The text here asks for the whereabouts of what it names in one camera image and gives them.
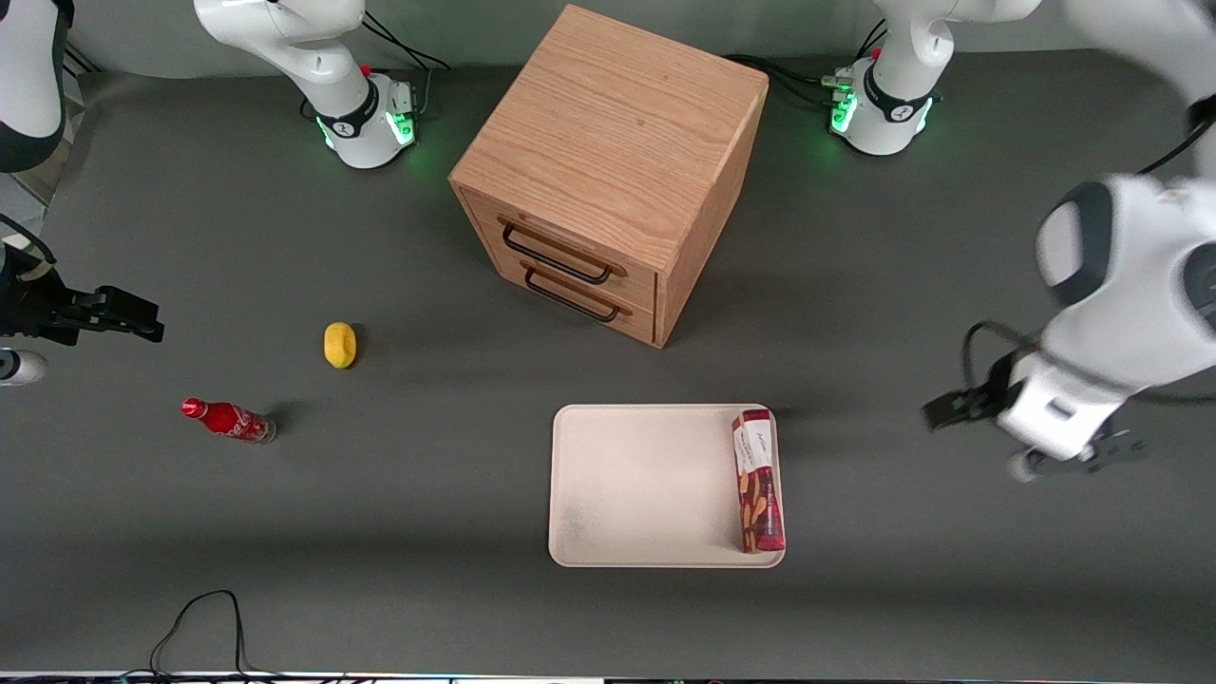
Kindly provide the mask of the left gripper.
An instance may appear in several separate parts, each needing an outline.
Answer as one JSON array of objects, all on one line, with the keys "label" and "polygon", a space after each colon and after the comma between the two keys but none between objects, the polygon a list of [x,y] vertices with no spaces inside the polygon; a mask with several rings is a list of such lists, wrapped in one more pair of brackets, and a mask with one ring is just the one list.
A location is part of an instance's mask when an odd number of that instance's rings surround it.
[{"label": "left gripper", "polygon": [[1090,462],[1109,419],[1130,397],[1125,387],[1085,379],[1030,353],[1012,361],[1009,380],[989,376],[984,385],[939,396],[921,407],[921,417],[929,431],[996,417],[1003,432],[1032,452],[1057,462]]}]

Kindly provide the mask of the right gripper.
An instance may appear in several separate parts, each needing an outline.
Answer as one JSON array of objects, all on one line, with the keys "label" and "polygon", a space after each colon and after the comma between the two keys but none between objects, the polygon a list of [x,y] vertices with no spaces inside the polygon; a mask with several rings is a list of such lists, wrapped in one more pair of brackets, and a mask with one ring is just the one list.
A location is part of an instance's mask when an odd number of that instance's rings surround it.
[{"label": "right gripper", "polygon": [[72,295],[46,260],[12,246],[2,246],[1,336],[43,338],[57,344],[78,344],[80,333],[131,333],[161,343],[164,325],[158,307],[116,286],[100,286],[88,295],[75,295],[83,316],[66,316],[66,327],[56,324],[56,312],[72,303]]}]

